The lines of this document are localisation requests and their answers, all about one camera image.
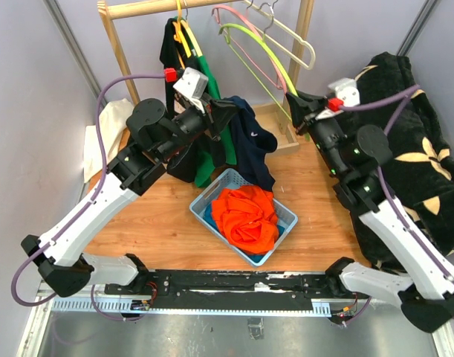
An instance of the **orange shirt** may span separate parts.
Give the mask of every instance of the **orange shirt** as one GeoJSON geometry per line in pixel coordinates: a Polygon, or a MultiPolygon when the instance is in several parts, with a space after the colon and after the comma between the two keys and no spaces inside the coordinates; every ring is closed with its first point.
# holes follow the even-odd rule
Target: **orange shirt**
{"type": "Polygon", "coordinates": [[[273,193],[258,186],[225,188],[212,201],[212,218],[228,242],[247,254],[265,254],[278,240],[273,193]]]}

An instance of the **robotic arm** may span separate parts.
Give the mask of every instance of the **robotic arm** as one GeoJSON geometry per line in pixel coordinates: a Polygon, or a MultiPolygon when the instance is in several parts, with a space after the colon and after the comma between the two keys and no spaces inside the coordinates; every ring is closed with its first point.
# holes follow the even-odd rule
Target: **robotic arm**
{"type": "Polygon", "coordinates": [[[329,88],[328,97],[287,94],[296,133],[311,135],[339,180],[334,191],[340,203],[382,239],[408,273],[388,274],[341,258],[326,271],[330,286],[337,295],[346,290],[386,301],[419,329],[433,332],[454,316],[454,266],[416,227],[400,200],[386,197],[389,189],[376,173],[392,158],[384,131],[364,125],[349,137],[341,130],[337,121],[350,114],[340,109],[360,103],[355,81],[343,79],[329,88]]]}
{"type": "Polygon", "coordinates": [[[115,283],[133,293],[146,285],[147,268],[135,255],[98,257],[83,251],[118,212],[166,172],[163,163],[175,153],[204,132],[215,141],[220,139],[238,109],[229,101],[204,94],[207,81],[201,72],[185,70],[174,88],[187,109],[172,120],[159,100],[139,102],[126,121],[133,140],[109,163],[95,201],[91,197],[97,186],[55,227],[40,237],[29,235],[23,239],[22,247],[28,256],[39,254],[33,261],[60,297],[71,296],[92,284],[115,283]],[[88,208],[79,216],[85,206],[88,208]],[[50,246],[41,253],[39,250],[47,244],[50,246]]]}

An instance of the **blue plastic basket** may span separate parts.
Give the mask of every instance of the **blue plastic basket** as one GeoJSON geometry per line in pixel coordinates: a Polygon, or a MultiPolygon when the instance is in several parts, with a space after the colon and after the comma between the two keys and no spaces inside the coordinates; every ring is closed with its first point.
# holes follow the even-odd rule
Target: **blue plastic basket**
{"type": "Polygon", "coordinates": [[[229,244],[227,239],[223,237],[219,232],[217,232],[214,227],[212,227],[207,221],[204,219],[205,208],[214,200],[220,196],[220,192],[224,188],[230,188],[236,190],[243,185],[251,184],[250,182],[246,181],[239,173],[237,173],[234,169],[226,169],[209,187],[207,187],[204,192],[197,197],[194,202],[190,204],[190,210],[194,213],[195,217],[198,221],[207,227],[207,229],[215,234],[219,239],[222,240],[225,244],[227,244],[230,248],[232,248],[236,253],[240,254],[240,256],[245,259],[249,264],[252,266],[262,266],[265,264],[267,259],[270,255],[278,248],[284,238],[291,232],[291,229],[296,225],[298,222],[298,216],[288,210],[284,205],[279,203],[276,199],[274,199],[274,210],[276,211],[276,215],[278,216],[278,225],[281,225],[285,231],[281,235],[280,238],[276,241],[274,248],[270,250],[266,255],[257,263],[252,261],[243,251],[238,249],[237,247],[229,244]]]}

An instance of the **white cloth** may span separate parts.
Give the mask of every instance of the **white cloth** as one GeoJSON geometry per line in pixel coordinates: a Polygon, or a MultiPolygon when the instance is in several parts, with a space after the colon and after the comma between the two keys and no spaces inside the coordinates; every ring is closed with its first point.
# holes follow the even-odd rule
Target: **white cloth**
{"type": "MultiPolygon", "coordinates": [[[[132,114],[134,106],[127,99],[109,102],[100,114],[101,136],[106,150],[108,163],[117,155],[126,119],[132,114]]],[[[85,149],[83,152],[85,182],[101,170],[101,151],[96,136],[96,126],[85,130],[85,149]]]]}

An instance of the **clothes hanger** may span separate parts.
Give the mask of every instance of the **clothes hanger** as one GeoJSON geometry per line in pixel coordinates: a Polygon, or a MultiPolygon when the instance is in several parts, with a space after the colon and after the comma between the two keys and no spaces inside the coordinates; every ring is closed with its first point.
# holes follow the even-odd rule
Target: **clothes hanger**
{"type": "MultiPolygon", "coordinates": [[[[256,10],[258,13],[260,13],[262,16],[266,17],[267,19],[271,20],[271,25],[275,24],[277,25],[279,28],[281,28],[284,32],[286,32],[287,34],[289,34],[290,36],[292,36],[301,46],[304,46],[306,47],[308,50],[309,50],[309,53],[311,54],[311,60],[309,61],[309,64],[306,64],[304,61],[302,61],[298,56],[292,54],[287,48],[285,48],[283,45],[281,45],[279,42],[277,42],[275,39],[273,39],[271,36],[267,35],[264,31],[260,30],[258,27],[256,27],[257,31],[260,32],[262,34],[262,38],[263,39],[268,39],[269,41],[271,41],[277,48],[279,48],[279,50],[281,50],[282,52],[284,52],[285,54],[287,54],[294,62],[297,62],[301,67],[305,68],[305,69],[312,69],[314,67],[314,63],[316,62],[316,52],[314,51],[314,48],[313,46],[311,46],[311,44],[307,41],[305,41],[300,35],[298,35],[296,32],[294,32],[293,30],[291,30],[288,26],[286,26],[285,24],[283,24],[282,22],[278,21],[277,19],[274,18],[274,15],[273,14],[269,14],[269,13],[266,13],[262,10],[262,6],[264,4],[267,4],[267,3],[263,3],[260,7],[256,6],[254,3],[253,3],[253,0],[252,1],[249,1],[249,0],[243,0],[243,2],[245,4],[247,4],[247,12],[246,12],[246,15],[248,14],[248,9],[249,8],[253,8],[254,10],[256,10]]],[[[278,0],[275,0],[275,2],[273,3],[273,5],[270,7],[271,9],[274,8],[274,5],[275,3],[277,3],[278,0]]]]}
{"type": "Polygon", "coordinates": [[[192,29],[190,28],[189,22],[187,19],[189,17],[189,6],[187,5],[187,0],[184,0],[184,5],[185,5],[186,14],[185,14],[185,20],[181,19],[181,25],[184,28],[185,32],[187,33],[187,36],[189,37],[190,42],[192,43],[192,46],[195,50],[195,55],[197,57],[202,57],[203,56],[202,50],[200,49],[200,45],[198,44],[197,39],[195,38],[194,33],[192,32],[192,29]]]}
{"type": "Polygon", "coordinates": [[[231,28],[235,28],[237,30],[240,30],[243,33],[246,33],[249,37],[251,37],[253,40],[255,40],[255,42],[258,43],[263,48],[263,50],[267,53],[267,55],[274,61],[274,63],[278,67],[279,71],[281,72],[283,78],[285,78],[285,82],[286,82],[289,92],[294,95],[297,95],[297,91],[294,88],[294,84],[291,81],[291,78],[288,76],[287,71],[285,70],[285,68],[283,67],[281,62],[279,61],[278,57],[276,57],[274,52],[272,52],[272,50],[262,41],[262,39],[260,37],[258,37],[257,35],[255,35],[254,32],[252,32],[251,30],[249,30],[241,25],[223,24],[222,26],[220,26],[220,31],[218,32],[218,34],[219,35],[222,34],[225,30],[225,32],[227,34],[224,36],[224,38],[225,38],[225,41],[227,41],[227,44],[230,44],[230,40],[231,40],[230,29],[231,28]]]}
{"type": "Polygon", "coordinates": [[[285,114],[285,117],[289,120],[289,121],[293,121],[291,119],[291,116],[290,114],[283,108],[282,104],[275,98],[275,96],[268,90],[268,88],[265,86],[265,84],[258,78],[258,76],[256,75],[256,73],[254,72],[254,70],[245,62],[245,60],[241,57],[241,55],[235,50],[235,48],[232,46],[231,44],[231,36],[230,36],[230,29],[231,28],[237,28],[239,30],[242,30],[243,32],[245,32],[246,34],[248,34],[250,37],[252,37],[253,39],[255,39],[257,41],[257,43],[267,52],[268,56],[271,58],[271,60],[275,63],[275,65],[277,66],[277,68],[279,69],[280,73],[282,76],[286,76],[285,78],[285,82],[286,82],[286,86],[289,88],[290,92],[294,95],[297,95],[297,91],[296,89],[294,88],[293,86],[293,83],[291,82],[291,79],[289,78],[288,76],[288,73],[286,73],[286,70],[282,67],[281,65],[281,62],[278,60],[278,58],[275,56],[275,54],[272,52],[271,49],[269,49],[268,46],[266,46],[266,44],[261,40],[261,38],[259,38],[257,35],[255,35],[254,32],[252,32],[251,30],[248,30],[247,28],[244,28],[243,26],[241,25],[237,25],[237,24],[225,24],[225,25],[222,25],[220,27],[220,31],[218,34],[221,34],[224,32],[224,38],[225,38],[225,41],[226,43],[228,44],[228,46],[230,47],[230,49],[233,51],[234,54],[236,54],[236,56],[240,59],[240,61],[244,64],[244,66],[248,69],[248,71],[250,71],[250,73],[255,77],[255,79],[259,82],[259,84],[263,87],[263,89],[267,92],[267,94],[271,97],[271,99],[273,100],[273,102],[279,107],[279,109],[285,114]]]}
{"type": "Polygon", "coordinates": [[[181,43],[182,46],[184,47],[185,54],[187,57],[192,56],[192,52],[190,51],[189,43],[187,42],[184,34],[182,33],[182,28],[181,28],[181,20],[182,20],[182,6],[181,6],[181,0],[175,0],[177,2],[177,21],[173,22],[174,29],[175,29],[175,35],[174,35],[174,40],[181,43]]]}
{"type": "MultiPolygon", "coordinates": [[[[243,23],[245,23],[246,26],[248,26],[248,28],[255,35],[260,36],[260,34],[256,30],[255,26],[250,21],[248,21],[248,19],[246,17],[244,17],[239,11],[237,11],[233,7],[230,7],[227,5],[217,5],[217,6],[213,7],[213,9],[212,9],[212,15],[215,15],[214,16],[215,20],[220,26],[221,26],[220,13],[219,13],[220,9],[230,11],[233,15],[235,15],[238,19],[240,19],[243,23]]],[[[288,91],[288,87],[286,86],[285,79],[283,78],[281,72],[279,71],[278,67],[276,66],[276,64],[274,63],[274,61],[272,59],[270,59],[270,61],[273,64],[273,67],[276,71],[276,82],[273,81],[271,78],[269,78],[269,76],[265,72],[263,72],[263,70],[253,61],[253,59],[251,59],[251,57],[248,55],[246,50],[244,50],[243,47],[240,46],[240,44],[234,40],[234,38],[230,37],[230,40],[233,43],[235,43],[235,45],[241,50],[241,52],[243,52],[243,54],[250,60],[250,62],[256,67],[256,69],[258,69],[263,74],[263,76],[265,76],[266,79],[269,80],[276,87],[276,89],[282,89],[285,93],[288,91]]]]}

